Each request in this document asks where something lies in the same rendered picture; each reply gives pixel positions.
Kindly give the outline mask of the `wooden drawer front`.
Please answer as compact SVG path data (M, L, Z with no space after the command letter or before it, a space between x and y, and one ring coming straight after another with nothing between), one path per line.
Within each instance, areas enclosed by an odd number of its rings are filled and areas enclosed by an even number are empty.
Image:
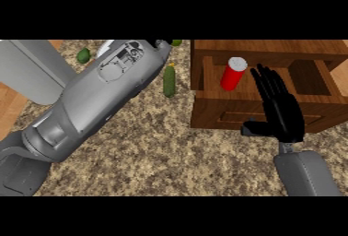
M303 114L303 129L318 133L348 121L348 97L295 95ZM265 122L262 100L256 93L196 91L190 127L237 130L253 118Z

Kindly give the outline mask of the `red can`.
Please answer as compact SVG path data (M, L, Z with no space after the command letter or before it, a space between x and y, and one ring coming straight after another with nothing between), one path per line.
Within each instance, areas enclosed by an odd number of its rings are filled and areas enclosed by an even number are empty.
M231 57L228 59L222 77L219 80L219 86L224 90L227 91L234 90L246 69L247 69L246 60L241 57Z

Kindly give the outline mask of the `green cucumber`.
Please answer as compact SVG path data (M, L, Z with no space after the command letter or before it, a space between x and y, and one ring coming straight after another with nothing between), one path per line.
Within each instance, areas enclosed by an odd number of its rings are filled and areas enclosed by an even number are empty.
M175 69L174 64L165 67L163 72L163 94L171 98L175 94Z

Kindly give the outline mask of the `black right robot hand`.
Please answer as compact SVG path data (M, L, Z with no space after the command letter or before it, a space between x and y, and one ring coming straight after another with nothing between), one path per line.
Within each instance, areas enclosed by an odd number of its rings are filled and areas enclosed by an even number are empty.
M283 143L297 143L305 137L305 119L295 96L287 92L284 80L261 64L250 69L266 121L247 121L243 126L253 135L274 136Z

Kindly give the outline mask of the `open wooden drawer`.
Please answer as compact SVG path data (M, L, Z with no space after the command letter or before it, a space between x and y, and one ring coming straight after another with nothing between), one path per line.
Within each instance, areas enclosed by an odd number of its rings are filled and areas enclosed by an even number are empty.
M297 94L287 69L283 67L274 67L272 70L278 73L281 79L284 80L289 93L296 97L297 102L348 104L348 96L340 95L339 88L325 68L324 62L314 60L314 65L321 75L330 95ZM261 100L250 71L246 71L233 91L225 91L219 87L219 77L222 76L224 68L224 65L213 65L213 59L210 56L202 57L203 90L196 91L196 97L200 99L219 100Z

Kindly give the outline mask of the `dark green avocado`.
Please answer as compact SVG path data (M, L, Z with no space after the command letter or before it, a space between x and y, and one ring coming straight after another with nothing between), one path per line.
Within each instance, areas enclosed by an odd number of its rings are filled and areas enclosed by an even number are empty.
M76 60L81 64L85 64L90 61L91 55L90 50L82 48L76 55Z

